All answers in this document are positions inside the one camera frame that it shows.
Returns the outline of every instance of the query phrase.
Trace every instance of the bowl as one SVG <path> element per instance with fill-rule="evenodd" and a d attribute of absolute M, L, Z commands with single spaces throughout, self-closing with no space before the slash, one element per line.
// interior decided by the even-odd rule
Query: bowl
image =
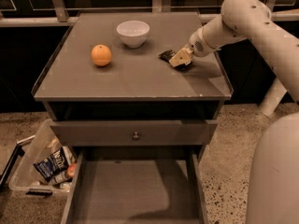
<path fill-rule="evenodd" d="M 121 41 L 129 48 L 139 48 L 147 40 L 150 27 L 143 21 L 125 21 L 116 28 Z"/>

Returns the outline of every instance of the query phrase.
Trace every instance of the clear plastic box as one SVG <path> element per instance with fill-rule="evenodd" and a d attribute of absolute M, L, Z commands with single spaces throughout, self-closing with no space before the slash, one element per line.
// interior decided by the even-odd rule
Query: clear plastic box
<path fill-rule="evenodd" d="M 67 192 L 67 189 L 59 189 L 54 186 L 38 184 L 38 181 L 43 181 L 44 178 L 33 165 L 35 162 L 43 161 L 51 153 L 61 147 L 60 142 L 56 142 L 53 146 L 48 147 L 51 141 L 55 138 L 55 134 L 50 128 L 51 123 L 51 119 L 46 119 L 39 127 L 35 138 L 26 149 L 15 173 L 10 179 L 10 189 L 19 191 L 44 189 L 55 192 Z"/>

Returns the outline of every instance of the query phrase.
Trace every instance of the orange fruit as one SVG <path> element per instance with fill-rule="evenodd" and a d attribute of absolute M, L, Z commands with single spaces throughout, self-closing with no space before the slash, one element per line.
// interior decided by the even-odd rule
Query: orange fruit
<path fill-rule="evenodd" d="M 92 50 L 92 60 L 98 66 L 105 66 L 111 62 L 111 50 L 105 45 L 96 45 Z"/>

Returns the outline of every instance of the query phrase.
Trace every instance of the drawer knob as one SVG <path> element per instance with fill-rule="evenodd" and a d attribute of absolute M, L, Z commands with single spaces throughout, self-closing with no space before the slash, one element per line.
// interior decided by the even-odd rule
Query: drawer knob
<path fill-rule="evenodd" d="M 132 139 L 135 140 L 135 141 L 139 140 L 140 139 L 140 133 L 134 132 L 133 136 L 132 136 Z"/>

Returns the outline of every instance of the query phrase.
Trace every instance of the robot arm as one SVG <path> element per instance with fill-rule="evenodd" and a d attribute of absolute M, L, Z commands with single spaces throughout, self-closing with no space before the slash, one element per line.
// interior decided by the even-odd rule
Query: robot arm
<path fill-rule="evenodd" d="M 221 14 L 199 28 L 178 57 L 185 63 L 192 56 L 203 57 L 226 44 L 248 38 L 299 104 L 299 39 L 271 21 L 271 11 L 259 0 L 224 0 Z"/>

